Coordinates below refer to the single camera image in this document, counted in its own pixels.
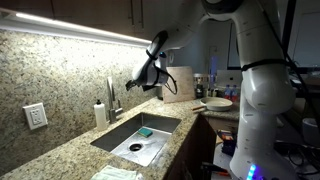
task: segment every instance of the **electrical outlet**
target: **electrical outlet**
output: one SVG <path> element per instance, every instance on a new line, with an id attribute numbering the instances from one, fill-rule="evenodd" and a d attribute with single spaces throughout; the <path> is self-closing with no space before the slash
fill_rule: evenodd
<path id="1" fill-rule="evenodd" d="M 48 124 L 43 103 L 24 106 L 23 109 L 26 113 L 28 124 L 31 130 Z"/>

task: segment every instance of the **granite countertop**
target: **granite countertop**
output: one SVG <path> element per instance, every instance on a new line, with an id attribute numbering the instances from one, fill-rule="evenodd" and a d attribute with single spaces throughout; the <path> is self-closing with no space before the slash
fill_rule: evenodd
<path id="1" fill-rule="evenodd" d="M 99 132 L 94 128 L 14 169 L 0 179 L 90 179 L 106 165 L 138 171 L 147 180 L 163 179 L 198 116 L 198 113 L 192 112 L 191 108 L 199 104 L 199 100 L 164 104 L 163 101 L 153 98 L 123 113 L 121 119 L 111 124 L 107 130 Z M 201 113 L 209 117 L 235 120 L 239 117 L 238 111 L 233 107 L 228 112 L 204 111 Z M 92 141 L 140 112 L 181 119 L 175 132 L 149 166 L 143 167 L 90 145 Z"/>

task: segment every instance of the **stainless steel sink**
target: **stainless steel sink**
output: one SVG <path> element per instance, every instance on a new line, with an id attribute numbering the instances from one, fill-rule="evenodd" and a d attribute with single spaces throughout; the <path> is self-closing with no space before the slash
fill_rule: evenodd
<path id="1" fill-rule="evenodd" d="M 167 142 L 181 120 L 140 113 L 91 144 L 117 156 L 148 166 Z M 140 128 L 153 132 L 148 138 L 139 135 Z"/>

